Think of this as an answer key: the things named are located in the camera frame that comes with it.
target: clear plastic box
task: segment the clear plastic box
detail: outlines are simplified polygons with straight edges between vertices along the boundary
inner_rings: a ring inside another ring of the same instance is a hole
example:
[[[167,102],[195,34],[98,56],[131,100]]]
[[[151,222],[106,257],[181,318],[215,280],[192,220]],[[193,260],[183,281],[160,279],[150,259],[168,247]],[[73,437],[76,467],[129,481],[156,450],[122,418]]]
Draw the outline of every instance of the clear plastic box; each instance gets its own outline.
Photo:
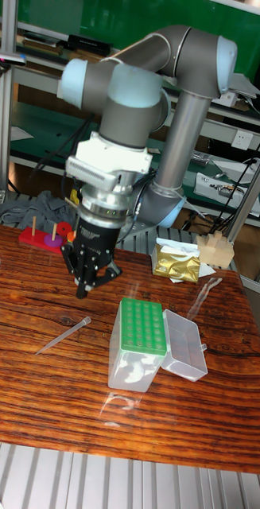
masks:
[[[167,353],[161,367],[195,382],[208,373],[196,323],[166,309],[163,312]]]
[[[195,382],[208,373],[204,350],[196,323],[124,298],[111,334],[108,385],[146,392],[159,367]]]
[[[165,353],[161,305],[122,299],[110,341],[109,387],[146,392]]]

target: red toy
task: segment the red toy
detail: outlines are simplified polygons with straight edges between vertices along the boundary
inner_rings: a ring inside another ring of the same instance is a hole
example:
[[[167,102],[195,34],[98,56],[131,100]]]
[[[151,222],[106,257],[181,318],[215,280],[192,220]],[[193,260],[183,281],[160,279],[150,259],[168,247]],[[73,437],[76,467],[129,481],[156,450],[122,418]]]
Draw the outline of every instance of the red toy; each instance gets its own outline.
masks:
[[[68,223],[54,224],[52,234],[45,233],[44,231],[36,230],[36,217],[33,217],[33,226],[29,226],[19,235],[20,242],[30,244],[30,246],[40,247],[61,255],[60,247],[67,242],[67,233],[72,229]]]

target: pipette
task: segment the pipette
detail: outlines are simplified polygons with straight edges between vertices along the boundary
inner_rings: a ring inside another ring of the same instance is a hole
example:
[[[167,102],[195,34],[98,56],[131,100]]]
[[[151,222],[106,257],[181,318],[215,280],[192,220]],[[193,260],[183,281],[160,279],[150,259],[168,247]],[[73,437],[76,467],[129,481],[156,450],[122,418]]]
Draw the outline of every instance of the pipette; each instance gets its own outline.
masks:
[[[65,337],[70,336],[70,334],[73,334],[76,332],[79,328],[83,327],[84,325],[90,324],[91,318],[86,317],[82,321],[80,321],[77,325],[74,325],[74,327],[71,327],[68,331],[63,332],[63,334],[60,334],[60,336],[56,337],[55,340],[50,341],[47,343],[41,350],[38,350],[36,352],[36,356],[38,356],[39,353],[45,352],[45,350],[48,350],[50,347],[52,347],[54,344],[59,343],[59,341],[62,341],[65,339]]]

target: gold foil bag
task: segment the gold foil bag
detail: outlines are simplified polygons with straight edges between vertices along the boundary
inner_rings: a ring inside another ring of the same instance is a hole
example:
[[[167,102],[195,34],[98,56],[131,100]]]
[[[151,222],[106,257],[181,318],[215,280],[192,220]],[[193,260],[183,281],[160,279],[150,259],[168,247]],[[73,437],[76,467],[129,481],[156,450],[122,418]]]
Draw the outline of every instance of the gold foil bag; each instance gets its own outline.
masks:
[[[197,282],[200,260],[194,254],[163,253],[162,246],[156,244],[152,254],[153,274],[180,281]]]

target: wooden table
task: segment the wooden table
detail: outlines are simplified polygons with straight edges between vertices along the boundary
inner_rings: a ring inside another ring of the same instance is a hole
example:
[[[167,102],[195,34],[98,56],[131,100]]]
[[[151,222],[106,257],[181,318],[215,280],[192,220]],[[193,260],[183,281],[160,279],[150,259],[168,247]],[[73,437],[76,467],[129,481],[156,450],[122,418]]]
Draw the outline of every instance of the wooden table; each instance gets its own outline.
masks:
[[[219,271],[195,318],[208,375],[162,369],[145,394],[107,386],[122,297],[187,316],[208,278],[174,285],[149,256],[117,251],[123,274],[76,299],[62,258],[0,226],[0,441],[111,457],[260,473],[260,337],[239,276]],[[85,316],[92,322],[34,353]]]

